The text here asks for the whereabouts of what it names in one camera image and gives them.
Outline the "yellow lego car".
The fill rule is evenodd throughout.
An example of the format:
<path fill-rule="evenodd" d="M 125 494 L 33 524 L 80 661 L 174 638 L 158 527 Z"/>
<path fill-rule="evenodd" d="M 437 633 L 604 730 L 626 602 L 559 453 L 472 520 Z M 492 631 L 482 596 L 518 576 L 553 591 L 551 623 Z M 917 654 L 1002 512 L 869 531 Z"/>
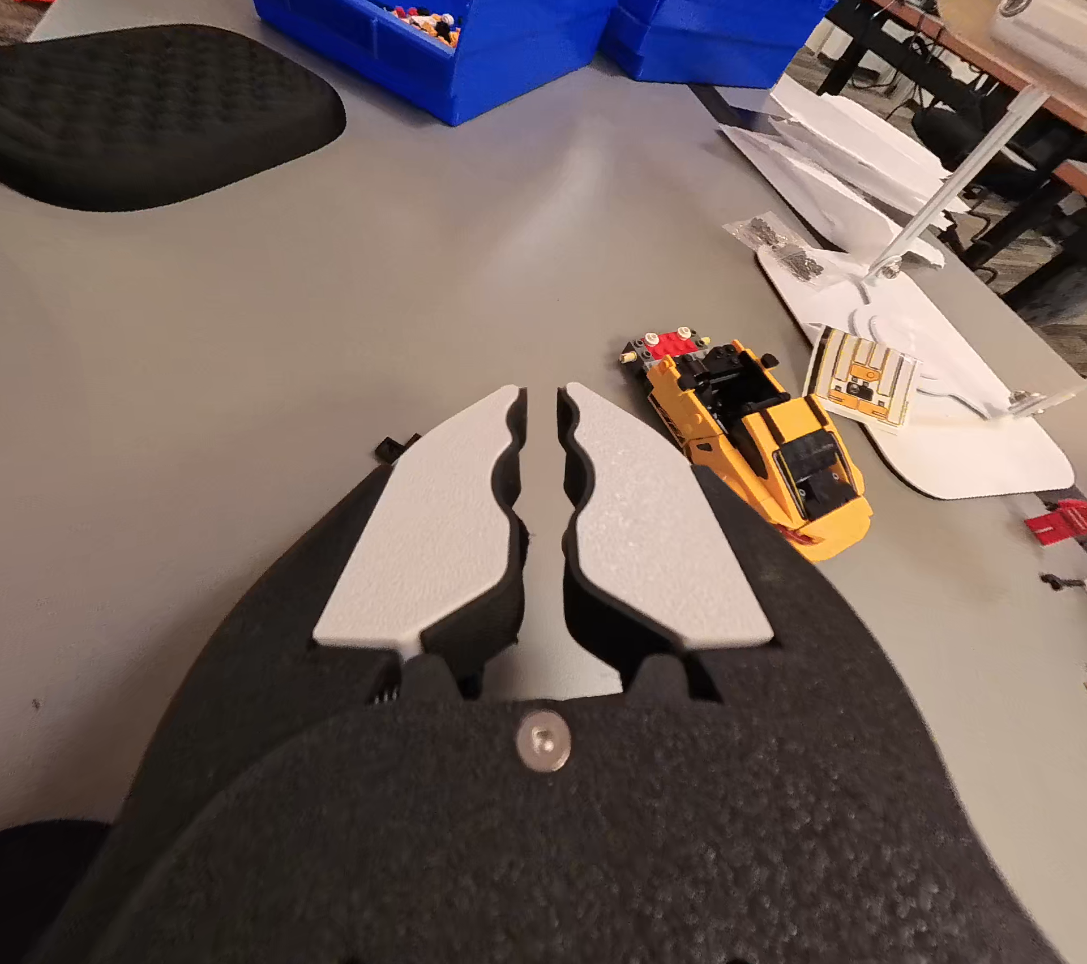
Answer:
<path fill-rule="evenodd" d="M 689 462 L 712 470 L 808 561 L 865 538 L 863 476 L 824 408 L 773 375 L 775 356 L 679 327 L 632 338 L 619 364 L 637 374 Z"/>

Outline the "white paper roll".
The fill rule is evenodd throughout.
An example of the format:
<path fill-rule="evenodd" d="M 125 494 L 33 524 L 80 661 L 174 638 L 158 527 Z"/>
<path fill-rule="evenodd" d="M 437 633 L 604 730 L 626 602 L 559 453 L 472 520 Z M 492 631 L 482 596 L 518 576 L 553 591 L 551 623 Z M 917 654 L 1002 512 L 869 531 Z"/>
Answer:
<path fill-rule="evenodd" d="M 1085 87 L 1085 0 L 1001 0 L 990 32 L 1020 57 Z"/>

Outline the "black office chair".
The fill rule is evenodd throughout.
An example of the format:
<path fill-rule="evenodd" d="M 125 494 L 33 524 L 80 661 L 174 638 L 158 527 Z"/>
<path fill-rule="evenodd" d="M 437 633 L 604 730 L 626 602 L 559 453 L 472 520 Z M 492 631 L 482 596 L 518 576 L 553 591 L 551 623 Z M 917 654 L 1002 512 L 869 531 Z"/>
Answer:
<path fill-rule="evenodd" d="M 975 123 L 940 103 L 919 109 L 911 118 L 911 128 L 947 172 L 958 170 L 984 137 Z"/>

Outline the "red lego minifigure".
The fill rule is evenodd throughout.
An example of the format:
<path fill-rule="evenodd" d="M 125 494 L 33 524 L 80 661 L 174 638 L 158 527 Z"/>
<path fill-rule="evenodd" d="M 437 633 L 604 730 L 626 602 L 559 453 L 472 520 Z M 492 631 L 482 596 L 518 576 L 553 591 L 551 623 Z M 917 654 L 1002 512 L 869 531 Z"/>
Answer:
<path fill-rule="evenodd" d="M 1025 519 L 1024 525 L 1041 547 L 1064 541 L 1086 542 L 1086 500 L 1062 498 L 1047 502 L 1044 514 Z"/>

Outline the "white stand with clear rods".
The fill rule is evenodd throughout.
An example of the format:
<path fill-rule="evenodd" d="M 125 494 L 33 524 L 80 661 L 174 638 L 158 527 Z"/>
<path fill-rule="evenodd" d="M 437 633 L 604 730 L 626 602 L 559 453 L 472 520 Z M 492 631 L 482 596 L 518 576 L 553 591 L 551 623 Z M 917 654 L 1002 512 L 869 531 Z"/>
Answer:
<path fill-rule="evenodd" d="M 1044 87 L 1028 85 L 1020 91 L 994 132 L 874 262 L 812 247 L 825 274 L 800 281 L 769 256 L 755 254 L 812 346 L 814 327 L 825 325 L 919 359 L 917 395 L 904 430 L 867 429 L 890 468 L 934 499 L 1029 494 L 1067 489 L 1074 481 L 1067 455 L 1035 416 L 1075 391 L 1011 391 L 901 268 L 909 253 L 944 267 L 944 256 L 922 235 L 1047 99 Z"/>

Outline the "pile of lego pieces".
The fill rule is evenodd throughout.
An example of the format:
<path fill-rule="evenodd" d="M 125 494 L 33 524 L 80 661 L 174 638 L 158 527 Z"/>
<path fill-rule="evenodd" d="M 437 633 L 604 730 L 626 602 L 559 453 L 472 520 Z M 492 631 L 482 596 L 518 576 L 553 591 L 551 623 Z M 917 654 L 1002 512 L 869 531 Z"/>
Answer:
<path fill-rule="evenodd" d="M 377 7 L 401 25 L 424 33 L 450 50 L 457 49 L 463 27 L 462 18 L 450 13 L 433 12 L 426 7 L 390 7 L 382 2 Z"/>

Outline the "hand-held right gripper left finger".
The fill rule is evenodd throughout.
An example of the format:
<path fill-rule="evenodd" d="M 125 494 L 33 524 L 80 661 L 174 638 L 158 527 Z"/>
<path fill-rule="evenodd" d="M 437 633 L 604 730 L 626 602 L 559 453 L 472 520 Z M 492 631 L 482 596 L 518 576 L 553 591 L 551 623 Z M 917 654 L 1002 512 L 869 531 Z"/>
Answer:
<path fill-rule="evenodd" d="M 320 613 L 325 648 L 441 658 L 482 688 L 517 642 L 527 529 L 515 512 L 527 391 L 502 386 L 407 446 Z"/>

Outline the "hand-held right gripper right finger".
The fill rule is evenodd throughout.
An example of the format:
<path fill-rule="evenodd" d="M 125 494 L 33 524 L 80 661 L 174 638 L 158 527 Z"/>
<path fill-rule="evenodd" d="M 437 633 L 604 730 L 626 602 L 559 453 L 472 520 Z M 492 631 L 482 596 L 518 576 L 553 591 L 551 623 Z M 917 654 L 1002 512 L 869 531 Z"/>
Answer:
<path fill-rule="evenodd" d="M 580 383 L 557 391 L 564 619 L 627 689 L 647 658 L 763 648 L 771 623 L 691 463 Z"/>

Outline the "black textured wrist rest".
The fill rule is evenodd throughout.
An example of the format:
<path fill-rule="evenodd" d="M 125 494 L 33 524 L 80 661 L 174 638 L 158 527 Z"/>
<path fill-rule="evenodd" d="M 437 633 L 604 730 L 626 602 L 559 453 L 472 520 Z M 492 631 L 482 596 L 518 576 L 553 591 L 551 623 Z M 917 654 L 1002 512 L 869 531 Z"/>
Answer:
<path fill-rule="evenodd" d="M 153 25 L 1 48 L 1 183 L 68 210 L 209 195 L 336 140 L 343 101 L 240 33 Z"/>

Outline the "clear bag of dark screws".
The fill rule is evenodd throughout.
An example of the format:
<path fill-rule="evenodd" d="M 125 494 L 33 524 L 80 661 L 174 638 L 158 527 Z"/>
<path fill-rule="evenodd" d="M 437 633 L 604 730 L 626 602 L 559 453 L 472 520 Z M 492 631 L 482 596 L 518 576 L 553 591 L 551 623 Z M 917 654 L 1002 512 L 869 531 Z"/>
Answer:
<path fill-rule="evenodd" d="M 800 281 L 815 281 L 825 266 L 813 255 L 813 248 L 772 212 L 723 226 L 726 234 L 755 254 L 769 259 Z"/>

